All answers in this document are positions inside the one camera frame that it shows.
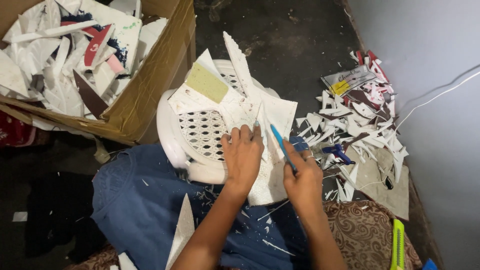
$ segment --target blue cloth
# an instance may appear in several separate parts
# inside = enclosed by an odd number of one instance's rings
[[[118,253],[126,252],[138,270],[165,269],[186,193],[197,227],[223,187],[179,179],[160,145],[141,145],[120,153],[100,169],[93,185],[92,218]],[[237,214],[219,264],[250,270],[310,269],[306,237],[289,202],[257,221],[281,203],[249,208],[245,202],[241,209],[249,217]]]

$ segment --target black cloth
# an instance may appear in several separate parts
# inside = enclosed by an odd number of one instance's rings
[[[90,218],[93,175],[53,172],[30,182],[25,227],[25,255],[36,257],[75,237],[68,257],[75,263],[98,251],[106,239]]]

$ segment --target yellow utility knife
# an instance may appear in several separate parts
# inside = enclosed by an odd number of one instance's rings
[[[392,266],[390,270],[405,269],[405,228],[400,220],[393,220]]]

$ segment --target forearm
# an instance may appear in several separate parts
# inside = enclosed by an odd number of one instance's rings
[[[340,249],[330,231],[326,214],[300,217],[307,233],[313,267],[316,270],[346,270]]]
[[[236,187],[227,182],[171,269],[213,269],[247,194],[239,193]]]

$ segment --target hand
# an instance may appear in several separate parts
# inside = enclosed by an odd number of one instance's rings
[[[324,213],[322,206],[323,171],[317,166],[313,157],[304,160],[312,154],[311,151],[305,150],[299,154],[286,140],[283,140],[283,145],[293,165],[297,167],[295,175],[289,162],[285,162],[283,169],[283,186],[290,202],[301,218],[321,215]]]
[[[231,136],[223,134],[220,142],[228,169],[226,184],[247,195],[257,179],[264,151],[260,124],[255,122],[253,133],[247,125],[240,129],[234,127]]]

